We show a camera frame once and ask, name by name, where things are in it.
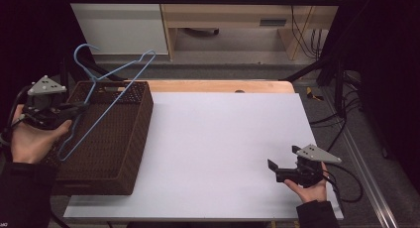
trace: desk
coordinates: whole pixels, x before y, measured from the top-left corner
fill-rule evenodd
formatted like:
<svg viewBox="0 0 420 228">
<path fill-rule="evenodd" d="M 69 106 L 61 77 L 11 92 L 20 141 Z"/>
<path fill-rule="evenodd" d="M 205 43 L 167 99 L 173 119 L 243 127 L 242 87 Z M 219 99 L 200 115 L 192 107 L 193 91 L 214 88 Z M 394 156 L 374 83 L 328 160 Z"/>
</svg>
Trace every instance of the desk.
<svg viewBox="0 0 420 228">
<path fill-rule="evenodd" d="M 289 82 L 223 82 L 190 81 L 201 88 L 218 85 L 213 90 L 222 84 L 230 91 L 237 89 L 235 83 L 255 83 L 292 91 Z M 168 91 L 170 84 L 179 85 L 173 90 L 191 88 L 187 80 L 150 80 L 155 107 L 133 194 L 73 196 L 64 217 L 124 221 L 295 219 L 300 199 L 284 184 L 275 182 L 266 160 L 292 169 L 296 156 L 291 146 L 315 144 L 299 95 L 157 92 Z M 336 216 L 343 218 L 332 187 L 327 188 Z"/>
</svg>

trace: white cabinet panel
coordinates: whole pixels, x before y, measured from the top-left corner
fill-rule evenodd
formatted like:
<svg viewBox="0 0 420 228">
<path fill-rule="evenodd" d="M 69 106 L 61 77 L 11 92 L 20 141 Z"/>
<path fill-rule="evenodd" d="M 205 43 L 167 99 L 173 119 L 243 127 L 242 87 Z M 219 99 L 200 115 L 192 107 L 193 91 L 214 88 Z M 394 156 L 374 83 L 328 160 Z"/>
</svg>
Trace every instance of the white cabinet panel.
<svg viewBox="0 0 420 228">
<path fill-rule="evenodd" d="M 95 55 L 167 55 L 158 4 L 71 4 Z"/>
</svg>

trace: table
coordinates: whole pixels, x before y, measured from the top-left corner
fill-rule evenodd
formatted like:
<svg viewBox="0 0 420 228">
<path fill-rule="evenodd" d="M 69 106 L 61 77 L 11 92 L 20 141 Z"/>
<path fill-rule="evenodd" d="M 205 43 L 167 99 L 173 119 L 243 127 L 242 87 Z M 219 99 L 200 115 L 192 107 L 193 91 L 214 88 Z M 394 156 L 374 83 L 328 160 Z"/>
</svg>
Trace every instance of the table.
<svg viewBox="0 0 420 228">
<path fill-rule="evenodd" d="M 208 92 L 211 85 L 217 85 L 213 91 L 222 85 L 224 91 L 236 91 L 248 90 L 244 88 L 251 84 L 256 91 L 278 87 L 292 92 L 289 82 L 149 83 L 155 107 L 135 191 L 131 196 L 73 196 L 64 217 L 108 221 L 297 218 L 295 206 L 300 199 L 275 182 L 266 160 L 294 169 L 291 146 L 315 144 L 299 95 Z M 171 84 L 173 91 L 184 87 L 188 92 L 163 92 Z M 192 88 L 199 92 L 189 92 Z M 332 187 L 327 188 L 336 216 L 342 219 Z"/>
</svg>

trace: floor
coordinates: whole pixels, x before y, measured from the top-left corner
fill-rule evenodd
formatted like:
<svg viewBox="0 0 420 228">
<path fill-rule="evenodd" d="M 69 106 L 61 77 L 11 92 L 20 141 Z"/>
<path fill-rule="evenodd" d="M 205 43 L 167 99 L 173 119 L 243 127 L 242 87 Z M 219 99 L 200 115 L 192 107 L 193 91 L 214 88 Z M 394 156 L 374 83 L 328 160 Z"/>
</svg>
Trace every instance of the floor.
<svg viewBox="0 0 420 228">
<path fill-rule="evenodd" d="M 308 45 L 311 42 L 310 38 L 310 35 L 306 36 Z M 106 58 L 99 61 L 101 60 L 103 66 L 109 69 L 115 68 L 121 62 Z M 173 60 L 158 59 L 145 71 L 142 78 L 276 80 L 287 77 L 313 61 L 313 58 L 305 54 L 299 54 L 296 60 L 289 60 L 276 29 L 220 29 L 219 35 L 185 29 L 179 31 Z M 137 71 L 134 67 L 121 73 L 130 77 Z M 318 87 L 314 80 L 317 73 L 318 71 L 311 72 L 293 83 L 296 92 L 301 95 L 309 121 L 334 114 L 331 107 L 333 85 Z M 308 86 L 316 98 L 307 96 Z M 346 101 L 349 103 L 355 100 L 348 108 L 345 130 L 338 137 L 331 153 L 342 158 L 345 161 L 343 166 L 356 177 L 363 177 L 358 171 L 360 165 L 359 162 L 355 162 L 354 155 L 355 150 L 360 152 L 363 164 L 367 167 L 373 186 L 378 188 L 378 192 L 372 192 L 368 188 L 371 184 L 364 184 L 365 193 L 359 202 L 344 203 L 346 213 L 345 219 L 340 221 L 341 226 L 420 227 L 419 194 L 405 177 L 398 162 L 382 156 L 380 141 L 369 124 L 358 95 L 350 85 L 345 85 L 344 88 L 345 93 L 349 93 Z M 314 126 L 313 133 L 317 145 L 321 148 L 330 147 L 343 125 L 341 118 L 332 117 L 332 120 Z M 350 175 L 333 168 L 331 172 L 339 181 L 342 197 L 354 199 L 358 196 L 358 184 Z M 67 197 L 54 197 L 52 207 L 58 215 L 62 215 L 67 202 Z M 390 220 L 379 219 L 380 212 L 388 212 Z M 69 221 L 69 224 L 74 227 L 89 227 L 83 222 Z M 104 222 L 89 224 L 91 227 L 107 227 Z M 118 223 L 115 223 L 114 227 L 124 227 L 117 225 Z M 285 221 L 277 222 L 276 226 L 295 227 L 295 224 L 293 221 Z"/>
</svg>

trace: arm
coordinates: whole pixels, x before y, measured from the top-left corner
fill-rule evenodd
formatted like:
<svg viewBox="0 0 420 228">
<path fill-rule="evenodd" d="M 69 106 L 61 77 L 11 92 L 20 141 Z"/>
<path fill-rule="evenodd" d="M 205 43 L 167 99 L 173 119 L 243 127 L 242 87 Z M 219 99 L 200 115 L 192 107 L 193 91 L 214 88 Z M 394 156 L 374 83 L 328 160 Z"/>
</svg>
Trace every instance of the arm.
<svg viewBox="0 0 420 228">
<path fill-rule="evenodd" d="M 15 120 L 22 106 L 15 112 Z M 48 227 L 50 196 L 56 170 L 38 165 L 53 142 L 68 131 L 71 121 L 52 131 L 42 131 L 24 123 L 14 128 L 13 162 L 5 164 L 0 176 L 0 224 L 8 227 Z"/>
<path fill-rule="evenodd" d="M 327 170 L 324 163 L 322 163 L 322 168 L 324 171 Z M 302 200 L 303 204 L 296 207 L 301 228 L 340 227 L 331 202 L 327 201 L 327 181 L 325 179 L 307 188 L 303 188 L 289 179 L 284 183 Z"/>
</svg>

